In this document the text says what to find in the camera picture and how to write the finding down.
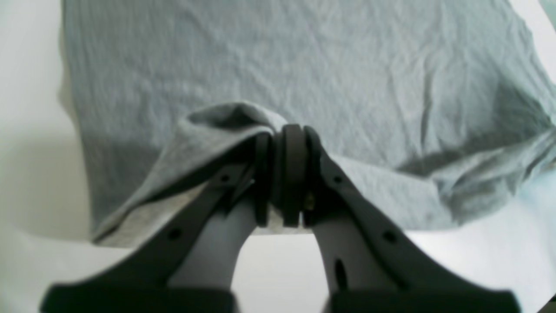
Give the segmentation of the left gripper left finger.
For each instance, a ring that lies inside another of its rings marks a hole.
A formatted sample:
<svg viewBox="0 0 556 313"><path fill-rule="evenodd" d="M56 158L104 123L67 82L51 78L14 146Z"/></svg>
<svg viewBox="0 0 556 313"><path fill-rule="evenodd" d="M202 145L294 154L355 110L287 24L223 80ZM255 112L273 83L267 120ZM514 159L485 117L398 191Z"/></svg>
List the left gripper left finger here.
<svg viewBox="0 0 556 313"><path fill-rule="evenodd" d="M195 200L123 261L87 280L50 287L42 313L238 313L230 291L238 255L268 221L262 133L236 147Z"/></svg>

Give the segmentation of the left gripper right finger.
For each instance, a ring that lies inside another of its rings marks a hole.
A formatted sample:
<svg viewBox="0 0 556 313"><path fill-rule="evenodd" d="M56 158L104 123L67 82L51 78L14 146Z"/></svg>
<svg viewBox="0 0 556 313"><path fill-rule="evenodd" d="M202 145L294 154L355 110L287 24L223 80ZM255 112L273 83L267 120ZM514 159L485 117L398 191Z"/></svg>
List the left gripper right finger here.
<svg viewBox="0 0 556 313"><path fill-rule="evenodd" d="M364 198L311 127L276 135L274 206L284 226L317 240L330 299L327 313L518 313L507 290L455 275L418 248Z"/></svg>

